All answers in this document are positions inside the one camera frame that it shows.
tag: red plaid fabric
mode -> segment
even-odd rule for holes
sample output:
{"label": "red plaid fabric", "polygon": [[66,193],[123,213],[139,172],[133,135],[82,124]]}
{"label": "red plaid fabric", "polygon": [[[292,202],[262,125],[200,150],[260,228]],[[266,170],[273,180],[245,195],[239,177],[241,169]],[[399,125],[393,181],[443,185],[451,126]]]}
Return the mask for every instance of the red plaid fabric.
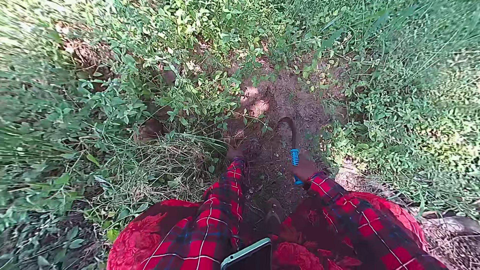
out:
{"label": "red plaid fabric", "polygon": [[[220,180],[205,191],[199,214],[177,222],[137,269],[219,269],[238,244],[234,236],[242,219],[244,163],[242,158],[234,158]],[[315,205],[338,237],[354,248],[362,269],[446,269],[389,215],[366,200],[353,196],[321,172],[309,181]]]}
{"label": "red plaid fabric", "polygon": [[245,161],[234,158],[220,180],[209,187],[197,217],[180,220],[137,269],[219,269],[237,250],[243,210],[241,181]]}
{"label": "red plaid fabric", "polygon": [[421,249],[389,215],[353,196],[324,173],[314,174],[309,182],[325,218],[338,237],[353,246],[364,265],[371,269],[447,269]]}

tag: smartphone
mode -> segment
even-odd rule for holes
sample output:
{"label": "smartphone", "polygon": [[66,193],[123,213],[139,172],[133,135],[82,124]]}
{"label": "smartphone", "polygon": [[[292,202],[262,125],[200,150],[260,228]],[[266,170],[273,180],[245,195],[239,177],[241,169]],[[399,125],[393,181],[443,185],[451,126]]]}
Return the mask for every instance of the smartphone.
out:
{"label": "smartphone", "polygon": [[272,241],[264,238],[228,256],[220,265],[221,270],[271,270]]}

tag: hand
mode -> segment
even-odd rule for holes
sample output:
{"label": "hand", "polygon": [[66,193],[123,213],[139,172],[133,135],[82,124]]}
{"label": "hand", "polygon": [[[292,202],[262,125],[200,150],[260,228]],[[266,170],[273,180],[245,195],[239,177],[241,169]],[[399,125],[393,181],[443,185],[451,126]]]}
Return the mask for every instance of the hand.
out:
{"label": "hand", "polygon": [[234,157],[243,158],[243,152],[239,148],[233,148],[231,145],[228,145],[227,159],[232,160]]}
{"label": "hand", "polygon": [[308,178],[314,173],[318,172],[315,164],[307,158],[304,154],[299,154],[299,164],[298,166],[293,166],[292,164],[288,167],[289,171],[293,175],[297,176],[304,184],[307,182]]}

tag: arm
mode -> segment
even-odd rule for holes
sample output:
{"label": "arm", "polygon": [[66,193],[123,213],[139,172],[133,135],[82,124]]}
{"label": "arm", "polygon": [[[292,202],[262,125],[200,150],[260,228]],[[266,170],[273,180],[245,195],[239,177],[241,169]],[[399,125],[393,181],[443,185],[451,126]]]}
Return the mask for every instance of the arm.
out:
{"label": "arm", "polygon": [[310,183],[312,193],[322,206],[322,212],[332,227],[350,243],[359,258],[373,269],[446,269],[446,267],[422,250],[399,227],[391,215],[374,208],[367,200],[354,196],[323,172],[312,170],[311,161],[307,168],[299,168],[298,177],[304,183]]}

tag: weed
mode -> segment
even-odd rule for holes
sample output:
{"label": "weed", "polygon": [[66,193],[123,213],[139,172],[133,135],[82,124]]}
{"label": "weed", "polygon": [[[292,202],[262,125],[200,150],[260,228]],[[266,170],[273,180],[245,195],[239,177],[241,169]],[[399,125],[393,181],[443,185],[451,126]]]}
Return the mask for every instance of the weed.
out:
{"label": "weed", "polygon": [[[105,247],[149,205],[198,200],[224,165],[225,119],[271,130],[263,115],[237,111],[241,83],[267,57],[321,97],[342,80],[348,115],[311,136],[319,155],[360,160],[421,210],[479,215],[474,2],[1,5],[5,268],[102,269]],[[252,77],[264,80],[276,74]],[[135,142],[153,118],[164,130]],[[67,224],[77,213],[93,225]]]}

